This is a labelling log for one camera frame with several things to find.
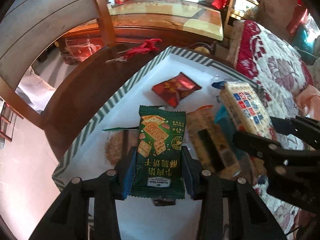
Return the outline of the wooden chair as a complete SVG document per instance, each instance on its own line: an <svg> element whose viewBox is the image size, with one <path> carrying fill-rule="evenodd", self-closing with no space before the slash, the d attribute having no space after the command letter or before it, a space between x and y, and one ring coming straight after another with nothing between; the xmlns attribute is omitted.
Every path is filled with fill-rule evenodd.
<svg viewBox="0 0 320 240"><path fill-rule="evenodd" d="M6 0L1 7L1 98L42 128L44 118L16 93L27 69L54 41L96 19L108 47L116 37L106 0Z"/></svg>

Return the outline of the peach pink cloth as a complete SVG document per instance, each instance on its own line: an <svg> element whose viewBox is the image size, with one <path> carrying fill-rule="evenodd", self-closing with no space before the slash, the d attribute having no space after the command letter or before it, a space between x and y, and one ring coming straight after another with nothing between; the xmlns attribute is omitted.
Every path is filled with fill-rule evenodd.
<svg viewBox="0 0 320 240"><path fill-rule="evenodd" d="M296 98L296 104L302 116L320 120L319 90L308 85Z"/></svg>

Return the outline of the dark snack bar packet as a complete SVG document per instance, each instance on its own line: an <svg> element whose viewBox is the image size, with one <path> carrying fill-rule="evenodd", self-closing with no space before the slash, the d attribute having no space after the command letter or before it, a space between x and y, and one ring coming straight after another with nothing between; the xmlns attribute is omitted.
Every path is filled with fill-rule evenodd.
<svg viewBox="0 0 320 240"><path fill-rule="evenodd" d="M189 141L205 170L232 180L241 168L236 155L213 115L213 106L206 105L187 113Z"/></svg>

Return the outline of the dark green cracker packet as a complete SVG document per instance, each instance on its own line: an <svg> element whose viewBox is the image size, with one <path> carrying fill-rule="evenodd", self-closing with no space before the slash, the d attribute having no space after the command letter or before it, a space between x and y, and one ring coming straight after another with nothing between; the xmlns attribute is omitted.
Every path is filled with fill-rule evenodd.
<svg viewBox="0 0 320 240"><path fill-rule="evenodd" d="M184 111L140 106L136 171L130 195L152 199L184 199L181 148Z"/></svg>

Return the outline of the soda cracker pack blue ends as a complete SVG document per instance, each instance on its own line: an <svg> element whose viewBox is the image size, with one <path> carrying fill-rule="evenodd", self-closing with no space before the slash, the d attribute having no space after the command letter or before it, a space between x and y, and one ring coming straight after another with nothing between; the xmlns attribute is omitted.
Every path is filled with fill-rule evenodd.
<svg viewBox="0 0 320 240"><path fill-rule="evenodd" d="M247 82L220 81L212 83L236 129L270 140L277 140L276 131L263 103Z"/></svg>

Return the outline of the teal cushion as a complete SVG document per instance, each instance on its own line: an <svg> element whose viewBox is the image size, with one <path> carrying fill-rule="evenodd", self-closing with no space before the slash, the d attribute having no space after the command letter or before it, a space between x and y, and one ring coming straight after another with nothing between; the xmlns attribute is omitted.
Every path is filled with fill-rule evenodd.
<svg viewBox="0 0 320 240"><path fill-rule="evenodd" d="M292 38L291 46L295 48L301 59L307 64L313 64L316 59L315 55L313 55L314 44L315 38L301 24Z"/></svg>

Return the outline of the light blue snack packet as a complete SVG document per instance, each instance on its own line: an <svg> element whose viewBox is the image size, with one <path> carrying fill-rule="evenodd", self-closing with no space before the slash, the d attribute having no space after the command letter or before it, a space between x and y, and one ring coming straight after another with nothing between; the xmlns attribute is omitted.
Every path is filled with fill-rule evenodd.
<svg viewBox="0 0 320 240"><path fill-rule="evenodd" d="M227 111L227 108L222 105L219 110L217 111L214 122L218 124L223 133L229 137L232 137L233 134L237 131L236 126Z"/></svg>

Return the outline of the brass round knob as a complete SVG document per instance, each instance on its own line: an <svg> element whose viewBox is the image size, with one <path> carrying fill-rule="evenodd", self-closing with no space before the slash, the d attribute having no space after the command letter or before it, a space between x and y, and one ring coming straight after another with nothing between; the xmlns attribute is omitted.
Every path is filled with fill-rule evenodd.
<svg viewBox="0 0 320 240"><path fill-rule="evenodd" d="M203 46L196 47L194 50L205 54L211 54L210 49Z"/></svg>

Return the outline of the red ribbon keys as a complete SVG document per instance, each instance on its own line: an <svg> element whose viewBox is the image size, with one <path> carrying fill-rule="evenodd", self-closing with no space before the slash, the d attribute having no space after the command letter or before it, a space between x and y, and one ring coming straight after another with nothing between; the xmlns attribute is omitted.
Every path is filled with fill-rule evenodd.
<svg viewBox="0 0 320 240"><path fill-rule="evenodd" d="M144 43L141 44L140 46L118 52L117 55L119 55L119 57L115 59L107 60L105 61L105 63L126 62L128 59L132 58L135 55L139 55L139 54L144 55L150 52L159 51L159 48L156 46L156 44L161 42L162 42L162 39L160 38L152 38L149 40L145 40Z"/></svg>

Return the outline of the wooden coffee table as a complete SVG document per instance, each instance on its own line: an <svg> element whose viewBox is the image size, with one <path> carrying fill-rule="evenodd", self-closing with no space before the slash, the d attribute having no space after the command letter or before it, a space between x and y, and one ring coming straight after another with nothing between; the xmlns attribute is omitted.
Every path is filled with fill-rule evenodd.
<svg viewBox="0 0 320 240"><path fill-rule="evenodd" d="M221 13L208 6L178 0L136 0L109 10L116 43L142 43L160 38L187 47L223 40ZM54 44L66 64L85 61L104 47L97 20L81 24Z"/></svg>

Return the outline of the red foil snack packet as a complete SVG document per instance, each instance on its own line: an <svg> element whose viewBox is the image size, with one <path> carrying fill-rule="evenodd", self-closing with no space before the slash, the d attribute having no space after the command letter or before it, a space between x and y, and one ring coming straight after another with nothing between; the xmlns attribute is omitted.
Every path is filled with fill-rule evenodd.
<svg viewBox="0 0 320 240"><path fill-rule="evenodd" d="M201 88L195 81L180 72L177 76L154 85L152 91L169 106L176 108L182 99Z"/></svg>

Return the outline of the red white floral fleece blanket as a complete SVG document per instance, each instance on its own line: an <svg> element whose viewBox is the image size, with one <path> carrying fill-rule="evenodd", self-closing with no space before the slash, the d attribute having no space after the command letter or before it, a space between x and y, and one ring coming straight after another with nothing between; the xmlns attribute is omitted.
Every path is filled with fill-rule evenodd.
<svg viewBox="0 0 320 240"><path fill-rule="evenodd" d="M313 80L285 40L254 21L235 21L227 61L263 88L262 102L270 116L294 118L299 114L295 97Z"/></svg>

